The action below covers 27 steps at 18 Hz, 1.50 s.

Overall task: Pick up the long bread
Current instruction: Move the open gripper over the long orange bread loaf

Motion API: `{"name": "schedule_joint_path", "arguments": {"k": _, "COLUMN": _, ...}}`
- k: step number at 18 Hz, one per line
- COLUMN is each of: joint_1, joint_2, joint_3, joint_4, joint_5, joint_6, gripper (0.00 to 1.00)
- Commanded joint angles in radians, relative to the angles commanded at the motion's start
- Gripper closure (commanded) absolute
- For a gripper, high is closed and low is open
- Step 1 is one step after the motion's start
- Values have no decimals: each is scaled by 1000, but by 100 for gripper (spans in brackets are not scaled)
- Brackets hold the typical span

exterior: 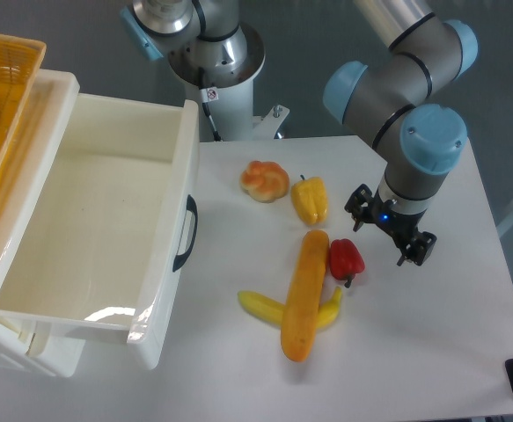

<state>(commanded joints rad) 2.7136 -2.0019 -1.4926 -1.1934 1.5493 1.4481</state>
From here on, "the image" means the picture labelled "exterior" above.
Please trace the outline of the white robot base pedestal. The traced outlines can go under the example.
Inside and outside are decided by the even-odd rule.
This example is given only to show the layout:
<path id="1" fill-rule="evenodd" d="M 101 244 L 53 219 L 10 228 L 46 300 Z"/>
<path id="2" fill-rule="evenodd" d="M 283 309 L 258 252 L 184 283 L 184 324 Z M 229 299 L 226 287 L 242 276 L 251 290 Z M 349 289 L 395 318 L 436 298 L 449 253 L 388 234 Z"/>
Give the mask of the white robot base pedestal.
<path id="1" fill-rule="evenodd" d="M 262 38 L 246 23 L 225 39 L 198 37 L 170 53 L 186 98 L 199 106 L 201 142 L 270 140 L 280 133 L 287 106 L 276 104 L 262 116 L 253 113 L 253 84 L 265 58 Z"/>

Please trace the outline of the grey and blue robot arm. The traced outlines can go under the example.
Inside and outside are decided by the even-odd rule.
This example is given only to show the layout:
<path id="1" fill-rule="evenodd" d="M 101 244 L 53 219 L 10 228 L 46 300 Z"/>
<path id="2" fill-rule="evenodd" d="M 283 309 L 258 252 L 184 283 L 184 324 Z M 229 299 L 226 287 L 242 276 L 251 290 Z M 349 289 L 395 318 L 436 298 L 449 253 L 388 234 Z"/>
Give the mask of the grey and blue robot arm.
<path id="1" fill-rule="evenodd" d="M 355 225 L 373 224 L 421 265 L 436 237 L 418 224 L 467 140 L 463 119 L 431 96 L 475 61 L 478 41 L 457 20 L 442 21 L 423 1 L 361 1 L 358 8 L 391 53 L 378 70 L 337 69 L 325 108 L 386 163 L 376 191 L 359 186 L 345 206 Z M 236 1 L 134 1 L 121 10 L 131 38 L 151 61 L 165 58 L 198 106 L 204 141 L 252 140 L 253 81 L 265 61 L 259 34 Z"/>

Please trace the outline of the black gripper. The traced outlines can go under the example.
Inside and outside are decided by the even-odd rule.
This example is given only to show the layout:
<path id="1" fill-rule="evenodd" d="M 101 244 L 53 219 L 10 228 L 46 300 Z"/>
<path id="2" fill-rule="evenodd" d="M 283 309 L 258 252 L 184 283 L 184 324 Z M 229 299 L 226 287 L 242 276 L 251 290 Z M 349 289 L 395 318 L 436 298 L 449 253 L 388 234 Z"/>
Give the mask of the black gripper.
<path id="1" fill-rule="evenodd" d="M 428 209 L 426 200 L 407 200 L 388 185 L 379 185 L 376 193 L 365 184 L 359 185 L 344 206 L 354 221 L 353 231 L 364 224 L 375 224 L 390 236 L 399 248 L 397 266 L 406 261 L 421 266 L 436 245 L 436 235 L 418 230 L 418 223 Z"/>

